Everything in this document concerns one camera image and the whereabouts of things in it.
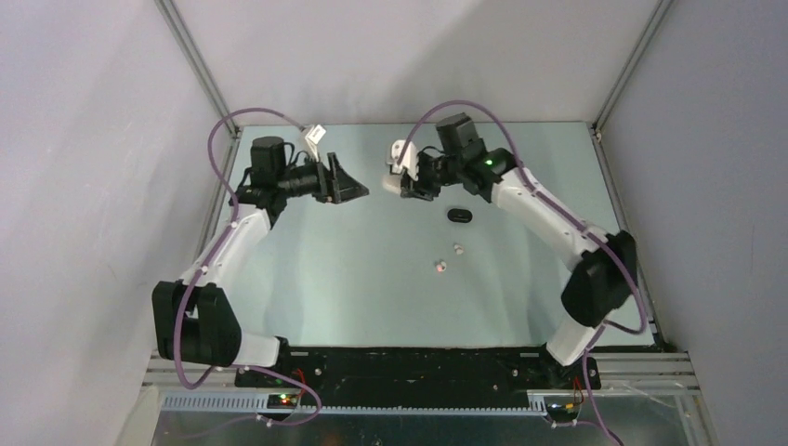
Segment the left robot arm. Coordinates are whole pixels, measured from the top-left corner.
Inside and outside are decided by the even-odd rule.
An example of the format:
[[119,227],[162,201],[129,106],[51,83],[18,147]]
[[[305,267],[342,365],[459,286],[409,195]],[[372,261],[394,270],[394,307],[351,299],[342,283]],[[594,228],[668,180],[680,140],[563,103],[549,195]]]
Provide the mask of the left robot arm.
[[151,302],[161,357],[218,367],[258,366],[258,375],[272,387],[292,379],[294,363],[280,353],[285,339],[244,328],[232,307],[231,287],[288,200],[310,196],[342,204],[369,190],[343,169],[335,153],[324,161],[293,165],[285,158],[288,145],[274,136],[253,141],[251,164],[230,198],[225,228],[179,279],[155,286]]

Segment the white earbud charging case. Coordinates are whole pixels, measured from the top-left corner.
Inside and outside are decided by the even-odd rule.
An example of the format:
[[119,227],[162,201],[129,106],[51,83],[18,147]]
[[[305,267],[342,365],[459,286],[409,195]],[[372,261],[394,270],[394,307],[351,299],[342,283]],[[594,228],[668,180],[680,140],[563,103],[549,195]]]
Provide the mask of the white earbud charging case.
[[400,196],[402,191],[402,180],[402,175],[384,175],[382,179],[382,186],[384,190]]

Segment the black earbud charging case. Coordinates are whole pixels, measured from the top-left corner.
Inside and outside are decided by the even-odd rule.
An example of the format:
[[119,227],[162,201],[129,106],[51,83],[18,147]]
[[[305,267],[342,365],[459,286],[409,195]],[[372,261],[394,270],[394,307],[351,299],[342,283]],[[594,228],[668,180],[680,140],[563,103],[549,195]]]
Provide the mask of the black earbud charging case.
[[446,216],[449,221],[458,224],[467,224],[473,220],[473,213],[464,208],[451,208],[447,211]]

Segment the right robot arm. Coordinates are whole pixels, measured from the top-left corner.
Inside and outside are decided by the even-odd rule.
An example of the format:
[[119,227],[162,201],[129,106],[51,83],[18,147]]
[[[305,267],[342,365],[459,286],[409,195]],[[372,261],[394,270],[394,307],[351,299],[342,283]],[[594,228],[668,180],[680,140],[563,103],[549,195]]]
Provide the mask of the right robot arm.
[[625,230],[616,234],[580,218],[521,165],[513,150],[490,150],[465,113],[439,121],[440,151],[433,156],[410,139],[388,150],[385,184],[402,198],[432,201],[445,187],[469,194],[518,218],[551,247],[570,273],[561,296],[565,315],[545,344],[544,382],[564,388],[577,374],[609,316],[637,294],[637,249]]

